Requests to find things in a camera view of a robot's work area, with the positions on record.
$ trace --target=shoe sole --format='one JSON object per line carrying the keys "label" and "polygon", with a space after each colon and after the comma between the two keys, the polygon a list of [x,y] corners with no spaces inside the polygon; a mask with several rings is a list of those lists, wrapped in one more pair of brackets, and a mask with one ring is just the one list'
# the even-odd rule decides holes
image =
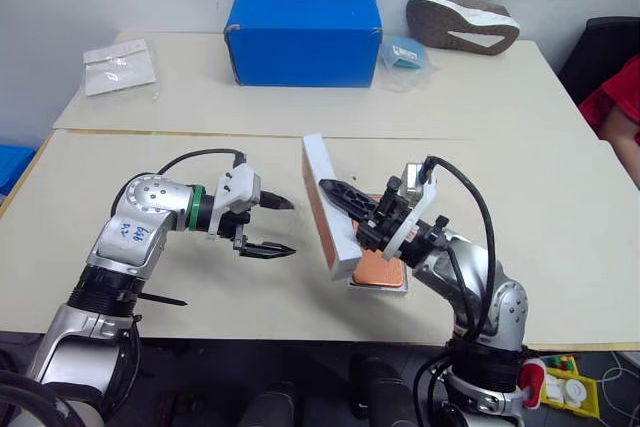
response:
{"label": "shoe sole", "polygon": [[[469,9],[448,0],[409,0],[406,14],[411,35],[428,47],[497,55],[509,48],[520,35],[520,26],[511,17]],[[500,36],[503,39],[485,46],[450,32]]]}

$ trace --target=shoe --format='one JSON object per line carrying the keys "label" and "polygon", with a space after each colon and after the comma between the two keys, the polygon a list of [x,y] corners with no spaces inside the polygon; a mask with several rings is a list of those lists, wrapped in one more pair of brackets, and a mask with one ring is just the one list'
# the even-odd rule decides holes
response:
{"label": "shoe", "polygon": [[540,407],[542,388],[547,375],[547,366],[540,359],[529,359],[520,369],[518,387],[524,393],[523,405],[527,409]]}
{"label": "shoe", "polygon": [[409,0],[411,36],[428,47],[496,55],[520,35],[520,25],[501,5],[484,0]]}

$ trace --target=blue box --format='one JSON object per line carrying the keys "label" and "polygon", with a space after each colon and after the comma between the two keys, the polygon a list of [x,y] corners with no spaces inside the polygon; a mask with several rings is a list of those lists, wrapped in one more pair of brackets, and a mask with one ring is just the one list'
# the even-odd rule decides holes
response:
{"label": "blue box", "polygon": [[28,147],[0,145],[0,194],[9,195],[35,153]]}
{"label": "blue box", "polygon": [[235,0],[225,40],[240,85],[368,87],[376,0]]}

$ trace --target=green ring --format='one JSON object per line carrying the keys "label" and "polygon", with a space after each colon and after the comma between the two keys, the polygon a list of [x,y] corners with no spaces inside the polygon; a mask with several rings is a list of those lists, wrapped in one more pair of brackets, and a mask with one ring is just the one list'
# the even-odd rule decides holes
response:
{"label": "green ring", "polygon": [[200,200],[204,193],[204,187],[201,185],[193,186],[193,199],[191,200],[191,212],[189,213],[189,230],[196,230],[198,223],[198,214],[200,213]]}

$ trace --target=white table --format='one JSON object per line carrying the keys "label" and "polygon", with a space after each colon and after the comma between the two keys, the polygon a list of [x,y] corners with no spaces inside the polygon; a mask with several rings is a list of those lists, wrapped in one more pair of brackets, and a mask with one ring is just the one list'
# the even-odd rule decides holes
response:
{"label": "white table", "polygon": [[86,98],[82,88],[55,128],[265,136],[401,139],[525,139],[571,135],[589,127],[535,43],[516,42],[488,57],[429,49],[438,70],[419,88],[240,87],[219,34],[123,33],[153,46],[159,97],[123,92]]}
{"label": "white table", "polygon": [[[573,139],[505,145],[444,140],[327,141],[339,178],[380,193],[391,174],[427,153],[455,163],[492,213],[498,257],[527,289],[534,347],[638,349],[637,191],[606,144]],[[122,182],[186,151],[235,147],[263,188],[294,212],[254,209],[246,233],[298,250],[240,258],[228,241],[170,234],[146,291],[189,302],[139,301],[146,337],[322,339],[442,344],[448,304],[414,279],[405,297],[347,291],[329,280],[301,176],[301,141],[259,137],[56,132],[0,220],[0,330],[44,331],[75,285]],[[228,156],[186,161],[173,178],[213,189]],[[445,172],[427,220],[439,213],[483,244],[477,207]]]}

